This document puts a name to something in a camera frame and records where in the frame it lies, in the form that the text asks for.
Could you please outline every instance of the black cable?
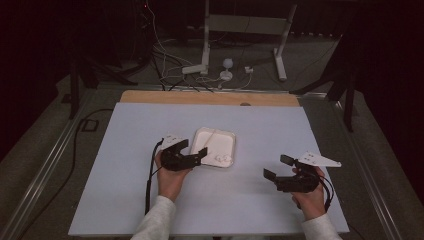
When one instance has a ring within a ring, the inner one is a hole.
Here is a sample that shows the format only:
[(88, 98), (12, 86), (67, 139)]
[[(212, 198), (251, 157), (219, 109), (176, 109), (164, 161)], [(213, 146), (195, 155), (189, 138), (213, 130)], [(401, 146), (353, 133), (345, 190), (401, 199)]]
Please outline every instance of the black cable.
[(79, 129), (81, 128), (82, 124), (85, 123), (86, 121), (88, 121), (89, 117), (95, 113), (98, 112), (102, 112), (102, 111), (113, 111), (113, 109), (99, 109), (96, 110), (90, 114), (88, 114), (85, 118), (81, 119), (78, 123), (78, 126), (75, 130), (75, 135), (74, 135), (74, 146), (73, 146), (73, 152), (72, 152), (72, 165), (71, 165), (71, 169), (68, 173), (68, 176), (66, 177), (65, 181), (62, 183), (62, 185), (59, 187), (59, 189), (56, 191), (56, 193), (53, 195), (53, 197), (50, 198), (50, 200), (44, 205), (44, 207), (37, 213), (37, 215), (35, 215), (35, 217), (28, 223), (28, 225), (25, 227), (25, 229), (22, 231), (22, 233), (19, 235), (18, 239), (22, 239), (25, 234), (27, 233), (27, 231), (31, 228), (31, 226), (37, 221), (37, 219), (44, 213), (44, 211), (50, 206), (50, 204), (56, 199), (56, 197), (59, 195), (59, 193), (63, 190), (63, 188), (65, 187), (65, 185), (68, 183), (69, 179), (71, 179), (72, 174), (74, 173), (75, 170), (75, 165), (76, 165), (76, 152), (77, 152), (77, 136), (78, 136), (78, 132)]
[(150, 162), (149, 179), (147, 180), (147, 185), (146, 185), (146, 205), (145, 205), (145, 208), (144, 208), (144, 215), (146, 215), (150, 210), (150, 188), (152, 187), (152, 177), (160, 169), (159, 168), (158, 170), (156, 170), (156, 172), (152, 173), (153, 172), (153, 165), (154, 165), (154, 162), (155, 162), (156, 151), (157, 151), (158, 147), (160, 145), (162, 145), (162, 143), (163, 143), (163, 138), (158, 143), (156, 143), (156, 146), (153, 149), (152, 160)]
[(180, 84), (180, 83), (182, 83), (182, 82), (184, 82), (184, 80), (181, 80), (181, 81), (179, 81), (179, 82), (175, 83), (174, 85), (172, 85), (172, 86), (171, 86), (171, 88), (169, 88), (169, 90), (168, 90), (168, 91), (171, 91), (172, 89), (174, 89), (174, 87), (178, 86), (178, 84)]
[(331, 204), (331, 195), (330, 195), (330, 190), (328, 189), (327, 185), (324, 183), (324, 181), (321, 180), (321, 178), (319, 179), (319, 182), (321, 183), (321, 185), (324, 187), (325, 192), (327, 193), (327, 199), (325, 200), (324, 203), (324, 209), (325, 212), (328, 211), (328, 208), (330, 208), (330, 204)]
[[(190, 74), (190, 77), (192, 77), (193, 79), (194, 79), (194, 81), (196, 82), (196, 78), (192, 75), (192, 74)], [(199, 84), (200, 86), (202, 86), (202, 87), (204, 87), (206, 90), (208, 90), (209, 92), (214, 92), (214, 91), (212, 91), (211, 89), (209, 89), (206, 85), (204, 85), (204, 84), (202, 84), (202, 83), (199, 83), (199, 82), (196, 82), (197, 84)]]
[(163, 84), (163, 82), (161, 81), (162, 75), (160, 74), (160, 71), (159, 71), (158, 65), (156, 63), (156, 59), (155, 59), (153, 52), (152, 52), (152, 62), (153, 62), (153, 65), (154, 65), (153, 68), (156, 70), (156, 73), (158, 74), (159, 82), (160, 82), (160, 85), (162, 86), (162, 91), (166, 91), (165, 84)]
[(174, 57), (172, 55), (169, 55), (167, 53), (157, 52), (157, 51), (153, 50), (153, 55), (155, 57), (158, 57), (158, 58), (162, 59), (162, 60), (163, 60), (163, 57), (161, 57), (161, 55), (166, 55), (167, 56), (166, 61), (168, 61), (170, 63), (173, 63), (173, 64), (175, 64), (177, 66), (183, 66), (183, 64), (180, 62), (180, 60), (178, 60), (178, 58), (176, 58), (176, 57)]
[(330, 200), (333, 201), (333, 197), (334, 197), (334, 187), (333, 187), (333, 184), (331, 184), (331, 182), (327, 178), (325, 178), (325, 177), (321, 177), (321, 178), (324, 179), (328, 183), (328, 185), (330, 185), (330, 187), (331, 187), (331, 198), (330, 198)]

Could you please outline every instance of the gray carpet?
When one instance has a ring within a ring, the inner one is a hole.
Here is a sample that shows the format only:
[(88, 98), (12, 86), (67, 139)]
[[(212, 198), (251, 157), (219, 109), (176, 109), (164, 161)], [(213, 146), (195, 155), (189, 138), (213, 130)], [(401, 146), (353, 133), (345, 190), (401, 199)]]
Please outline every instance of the gray carpet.
[[(288, 75), (286, 82), (277, 80), (276, 69), (271, 58), (271, 50), (277, 44), (278, 39), (271, 39), (245, 48), (212, 49), (208, 77), (216, 79), (219, 72), (223, 70), (222, 60), (232, 57), (233, 73), (237, 78), (224, 84), (223, 91), (232, 91), (234, 88), (245, 85), (247, 79), (243, 76), (244, 66), (254, 68), (251, 83), (244, 88), (245, 91), (281, 92), (296, 89), (319, 78), (337, 43), (332, 39), (321, 37), (290, 37), (283, 52)], [(199, 40), (189, 41), (187, 45), (176, 41), (166, 41), (163, 47), (169, 54), (194, 64), (200, 63), (202, 48)], [(166, 63), (166, 69), (175, 66), (171, 62)], [(179, 74), (179, 70), (169, 71), (169, 76)], [(186, 80), (199, 90), (207, 91), (194, 81), (195, 78)], [(139, 83), (131, 89), (160, 90), (158, 76), (151, 66), (132, 75), (129, 79)], [(180, 79), (167, 79), (169, 84), (165, 83), (165, 85), (169, 88)], [(216, 91), (219, 82), (208, 84), (210, 89)], [(330, 85), (315, 89), (314, 92), (325, 93)], [(110, 79), (103, 79), (97, 90), (83, 90), (82, 99), (86, 104), (82, 106), (79, 118), (74, 121), (68, 120), (70, 106), (60, 102), (63, 95), (69, 92), (69, 78), (59, 82), (58, 89), (60, 95), (57, 99), (50, 104), (0, 163), (0, 230), (4, 230), (15, 209), (19, 207), (20, 200), (23, 199), (25, 191), (40, 167), (47, 159), (52, 158), (49, 154), (58, 139), (63, 137), (62, 131), (69, 129), (69, 126), (75, 124), (80, 117), (92, 111), (113, 108), (122, 92), (130, 88)], [(189, 86), (179, 86), (175, 90), (194, 91)], [(354, 133), (347, 132), (341, 123), (339, 103), (328, 102), (322, 94), (303, 96), (300, 98), (300, 103), (310, 119), (321, 153), (343, 163), (341, 169), (329, 169), (329, 173), (349, 224), (365, 239), (390, 239), (387, 233), (395, 236), (392, 239), (424, 239), (423, 206), (407, 182), (362, 95), (360, 93), (355, 95)], [(78, 133), (76, 166), (70, 181), (37, 221), (30, 226), (23, 239), (73, 239), (67, 235), (67, 232), (110, 116), (111, 112), (108, 111), (96, 113), (92, 118), (100, 121), (99, 129), (92, 133)], [(63, 144), (63, 152), (53, 152), (60, 157), (57, 164), (52, 166), (54, 171), (46, 185), (40, 186), (42, 191), (29, 215), (29, 220), (34, 218), (60, 188), (71, 169), (72, 136), (68, 140)], [(342, 237), (361, 239), (353, 229)], [(304, 236), (274, 236), (272, 239), (304, 239)]]

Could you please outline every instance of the person's hand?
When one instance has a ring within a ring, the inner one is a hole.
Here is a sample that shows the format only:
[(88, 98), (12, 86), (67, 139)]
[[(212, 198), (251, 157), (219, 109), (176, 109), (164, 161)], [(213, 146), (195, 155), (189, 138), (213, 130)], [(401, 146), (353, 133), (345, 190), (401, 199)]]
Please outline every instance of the person's hand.
[[(315, 167), (319, 176), (324, 177), (324, 173), (319, 167)], [(305, 216), (305, 221), (320, 217), (325, 214), (324, 209), (324, 190), (323, 186), (318, 184), (314, 191), (309, 193), (292, 192), (293, 201), (300, 206)]]
[(155, 163), (159, 171), (158, 174), (158, 185), (159, 185), (159, 195), (169, 198), (171, 201), (175, 202), (178, 195), (180, 194), (183, 181), (185, 176), (192, 169), (185, 169), (178, 172), (167, 170), (166, 168), (161, 168), (160, 156), (162, 151), (155, 157)]

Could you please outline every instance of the cable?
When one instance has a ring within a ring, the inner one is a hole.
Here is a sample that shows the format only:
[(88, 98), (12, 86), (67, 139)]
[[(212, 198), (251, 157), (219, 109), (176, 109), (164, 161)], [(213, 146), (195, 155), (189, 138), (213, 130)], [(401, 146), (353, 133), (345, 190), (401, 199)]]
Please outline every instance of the cable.
[(324, 187), (325, 192), (327, 193), (327, 200), (325, 200), (325, 203), (324, 203), (324, 209), (325, 209), (325, 212), (327, 212), (328, 208), (330, 208), (330, 204), (332, 200), (330, 195), (330, 190), (328, 189), (327, 185), (324, 183), (324, 181), (321, 178), (319, 178), (319, 182)]
[(153, 165), (154, 165), (154, 161), (155, 161), (156, 151), (157, 151), (158, 147), (160, 145), (162, 145), (163, 140), (164, 139), (162, 138), (162, 140), (160, 140), (158, 143), (156, 143), (156, 146), (153, 149), (152, 160), (150, 162), (149, 179), (147, 180), (147, 185), (146, 185), (146, 205), (145, 205), (145, 208), (144, 208), (144, 215), (146, 215), (150, 210), (150, 188), (152, 187), (152, 177), (160, 169), (159, 168), (154, 173), (152, 173), (153, 172)]
[(73, 146), (73, 152), (72, 152), (72, 165), (71, 165), (71, 169), (68, 173), (68, 176), (66, 177), (65, 181), (62, 183), (62, 185), (59, 187), (59, 189), (56, 191), (56, 193), (53, 195), (53, 197), (50, 198), (50, 200), (44, 205), (44, 207), (37, 213), (37, 215), (34, 216), (34, 218), (28, 223), (28, 225), (25, 227), (25, 229), (22, 231), (22, 233), (19, 235), (18, 239), (22, 239), (25, 234), (27, 233), (27, 231), (31, 228), (31, 226), (37, 221), (37, 219), (44, 213), (44, 211), (50, 206), (50, 204), (56, 199), (56, 197), (59, 195), (59, 193), (63, 190), (63, 188), (65, 187), (65, 185), (68, 183), (69, 179), (71, 179), (72, 174), (74, 173), (75, 170), (75, 165), (76, 165), (76, 152), (77, 152), (77, 136), (78, 136), (78, 132), (79, 129), (81, 128), (83, 123), (86, 123), (88, 119), (91, 115), (98, 113), (98, 112), (102, 112), (102, 111), (113, 111), (113, 109), (99, 109), (96, 110), (94, 112), (91, 112), (90, 114), (88, 114), (85, 118), (81, 119), (78, 123), (78, 126), (75, 130), (75, 135), (74, 135), (74, 146)]

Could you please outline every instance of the square plate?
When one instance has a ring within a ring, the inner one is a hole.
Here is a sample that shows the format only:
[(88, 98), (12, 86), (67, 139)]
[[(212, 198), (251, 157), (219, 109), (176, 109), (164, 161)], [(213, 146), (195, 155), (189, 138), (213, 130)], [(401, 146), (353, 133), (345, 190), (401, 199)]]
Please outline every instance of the square plate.
[(207, 147), (208, 155), (202, 158), (202, 164), (230, 167), (234, 163), (235, 143), (236, 136), (232, 132), (202, 127), (196, 131), (191, 154), (196, 154)]

